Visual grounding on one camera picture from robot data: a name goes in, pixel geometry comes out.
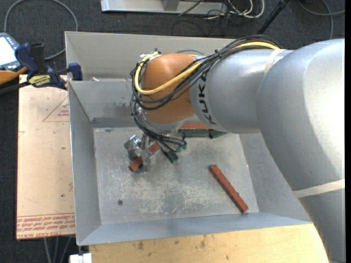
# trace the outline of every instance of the wooden block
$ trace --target wooden block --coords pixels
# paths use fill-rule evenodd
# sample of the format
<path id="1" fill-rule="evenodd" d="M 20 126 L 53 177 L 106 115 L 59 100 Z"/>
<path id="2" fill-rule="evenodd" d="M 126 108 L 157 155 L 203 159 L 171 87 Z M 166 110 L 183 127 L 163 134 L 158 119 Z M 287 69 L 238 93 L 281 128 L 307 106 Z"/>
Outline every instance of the wooden block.
<path id="1" fill-rule="evenodd" d="M 244 200 L 239 196 L 239 193 L 234 189 L 234 187 L 230 184 L 229 180 L 224 176 L 222 171 L 218 168 L 217 165 L 212 165 L 210 167 L 210 172 L 217 179 L 219 184 L 222 186 L 224 191 L 228 194 L 228 196 L 233 200 L 237 208 L 244 213 L 248 210 L 247 204 Z"/>

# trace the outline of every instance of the white cable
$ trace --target white cable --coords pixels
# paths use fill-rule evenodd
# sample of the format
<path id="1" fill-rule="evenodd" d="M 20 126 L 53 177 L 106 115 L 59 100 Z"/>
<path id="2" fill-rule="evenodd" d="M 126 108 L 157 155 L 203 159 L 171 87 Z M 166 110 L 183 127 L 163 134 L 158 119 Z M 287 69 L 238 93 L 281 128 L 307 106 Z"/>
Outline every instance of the white cable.
<path id="1" fill-rule="evenodd" d="M 264 0 L 260 0 L 261 2 L 261 11 L 256 14 L 256 15 L 250 15 L 250 13 L 252 12 L 253 10 L 253 1 L 252 0 L 249 0 L 250 2 L 250 9 L 249 10 L 244 10 L 244 11 L 239 11 L 232 3 L 231 3 L 231 0 L 227 0 L 228 3 L 231 5 L 232 9 L 234 11 L 230 11 L 229 13 L 230 14 L 234 14 L 234 15 L 239 15 L 239 16 L 243 16 L 245 18 L 248 18 L 248 19 L 256 19 L 256 18 L 259 18 L 263 12 L 264 12 L 264 8 L 265 8 L 265 3 L 264 3 Z"/>

